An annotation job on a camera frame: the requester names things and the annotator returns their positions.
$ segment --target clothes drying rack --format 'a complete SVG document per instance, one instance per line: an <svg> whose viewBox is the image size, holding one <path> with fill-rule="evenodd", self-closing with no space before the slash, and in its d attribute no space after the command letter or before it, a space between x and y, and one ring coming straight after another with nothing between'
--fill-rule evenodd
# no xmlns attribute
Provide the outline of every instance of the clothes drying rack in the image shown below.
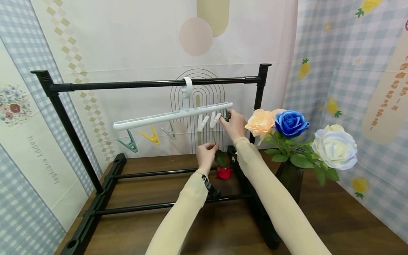
<svg viewBox="0 0 408 255"><path fill-rule="evenodd" d="M214 79L193 79L193 85L208 85L208 84L256 84L256 96L254 109L259 109L261 107L262 96L264 92L264 87L266 83L266 77L268 74L268 67L271 64L260 64L257 76L246 76L239 78L214 78ZM105 176L103 183L101 184L95 170L93 169L89 158L87 157L84 147L69 119L64 105L59 97L59 92L71 92L79 90L92 90L92 89L124 89L124 88L146 88L146 87L169 87L169 86L184 86L184 80L162 80L162 81L139 81L139 82L107 82L107 83L87 83L87 84L54 84L49 72L47 70L32 71L37 75L37 78L44 89L46 96L50 99L55 111L57 112L62 125L75 150L78 153L79 158L84 165L89 178L92 181L96 189L95 198L93 199L91 205L83 214L83 219L76 229L73 237L65 244L61 254L63 255L76 255L83 254L92 238L95 229L102 216L117 213L128 213L136 211L153 210L160 208L172 207L175 202L160 203L160 204L147 204L140 206L128 206L121 208L106 209L109 199L115 189L115 186L120 179L126 178L136 178L136 177L146 177L146 176L156 176L156 175L170 175L177 173L193 173L196 169L179 169L179 170L169 170L169 171L158 171L149 173L133 173L133 174L121 174L122 170L126 164L126 157L123 153L118 154L112 163L112 167ZM254 143L255 138L250 137L250 142ZM280 238L273 228L272 222L269 219L265 208L256 194L255 189L252 187L248 179L244 176L237 160L236 150L234 146L228 146L228 157L232 164L234 173L239 181L242 194L221 196L218 198L208 199L206 203L210 202L222 202L237 199L246 199L248 207L250 209L251 215L254 218L256 225L266 243L270 249L277 249L279 247Z"/></svg>

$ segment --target peach rose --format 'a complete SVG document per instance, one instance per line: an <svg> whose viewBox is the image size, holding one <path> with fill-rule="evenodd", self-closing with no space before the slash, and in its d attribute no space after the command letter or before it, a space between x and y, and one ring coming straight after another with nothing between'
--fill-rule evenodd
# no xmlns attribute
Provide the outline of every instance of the peach rose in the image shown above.
<svg viewBox="0 0 408 255"><path fill-rule="evenodd" d="M275 116L277 113L281 113L285 110L276 109L273 111L265 111L263 109L257 109L249 118L245 128L251 131L253 136L260 136L261 140L258 145L264 140L265 136L269 133L274 133Z"/></svg>

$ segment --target vase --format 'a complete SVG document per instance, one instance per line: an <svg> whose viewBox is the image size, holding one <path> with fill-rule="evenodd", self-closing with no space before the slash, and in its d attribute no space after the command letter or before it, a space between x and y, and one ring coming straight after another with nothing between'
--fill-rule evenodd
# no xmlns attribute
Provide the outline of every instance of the vase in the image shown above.
<svg viewBox="0 0 408 255"><path fill-rule="evenodd" d="M281 163L275 176L289 191L296 203L299 204L303 168L299 168L292 164L290 160L287 160Z"/></svg>

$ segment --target wooden surface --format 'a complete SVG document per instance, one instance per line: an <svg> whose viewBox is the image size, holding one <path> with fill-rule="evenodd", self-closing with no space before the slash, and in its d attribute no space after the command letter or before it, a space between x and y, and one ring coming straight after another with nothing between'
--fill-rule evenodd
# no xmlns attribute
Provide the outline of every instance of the wooden surface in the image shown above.
<svg viewBox="0 0 408 255"><path fill-rule="evenodd" d="M262 154L269 168L279 166ZM196 167L195 155L128 159L123 174ZM190 173L120 180L107 208L175 201ZM210 180L223 195L237 194L233 175ZM88 208L93 195L85 204ZM407 255L403 242L335 182L320 187L312 171L305 171L300 207L333 255ZM85 254L144 254L168 209L103 216ZM57 250L71 238L78 216ZM290 254L283 243L271 251L264 244L243 200L206 204L185 240L182 254Z"/></svg>

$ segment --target gray clothespin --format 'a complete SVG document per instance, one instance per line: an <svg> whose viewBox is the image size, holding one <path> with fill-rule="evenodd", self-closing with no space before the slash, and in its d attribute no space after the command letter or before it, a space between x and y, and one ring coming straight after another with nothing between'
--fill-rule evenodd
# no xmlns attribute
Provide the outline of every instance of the gray clothespin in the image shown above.
<svg viewBox="0 0 408 255"><path fill-rule="evenodd" d="M166 135L170 136L171 139L176 139L176 135L175 135L174 130L173 130L173 125L172 125L171 121L169 121L169 123L170 123L170 130L167 131L164 128L162 128L162 130L163 130L163 132L166 133Z"/></svg>
<svg viewBox="0 0 408 255"><path fill-rule="evenodd" d="M134 141L134 139L133 139L132 133L129 131L129 129L127 129L126 131L128 131L128 135L129 135L130 141L125 143L125 142L123 142L122 140L120 140L119 138L118 138L117 140L118 140L118 142L120 142L121 144L123 144L123 146L125 146L125 147L128 148L129 150L131 150L131 151L133 151L134 153L136 153L136 152L137 152L137 146L136 146L136 143L135 143L135 141Z"/></svg>

